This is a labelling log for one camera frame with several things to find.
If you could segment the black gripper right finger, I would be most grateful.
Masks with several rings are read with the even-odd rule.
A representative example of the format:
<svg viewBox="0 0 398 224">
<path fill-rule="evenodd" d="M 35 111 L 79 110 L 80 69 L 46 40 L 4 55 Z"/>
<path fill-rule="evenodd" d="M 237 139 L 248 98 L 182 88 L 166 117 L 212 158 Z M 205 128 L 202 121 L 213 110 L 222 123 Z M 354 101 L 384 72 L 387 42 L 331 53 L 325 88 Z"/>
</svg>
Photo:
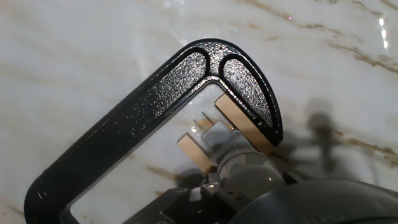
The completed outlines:
<svg viewBox="0 0 398 224">
<path fill-rule="evenodd" d="M 286 184 L 297 184 L 304 180 L 296 173 L 283 171 L 282 177 Z"/>
</svg>

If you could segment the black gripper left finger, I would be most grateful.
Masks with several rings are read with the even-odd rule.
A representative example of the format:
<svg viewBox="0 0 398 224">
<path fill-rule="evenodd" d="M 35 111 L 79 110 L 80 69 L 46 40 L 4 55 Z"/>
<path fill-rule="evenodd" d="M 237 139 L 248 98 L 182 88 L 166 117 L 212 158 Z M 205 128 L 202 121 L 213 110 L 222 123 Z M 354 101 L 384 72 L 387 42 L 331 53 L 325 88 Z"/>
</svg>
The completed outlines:
<svg viewBox="0 0 398 224">
<path fill-rule="evenodd" d="M 228 223 L 251 202 L 241 192 L 216 184 L 192 190 L 170 189 L 139 210 L 124 224 Z"/>
</svg>

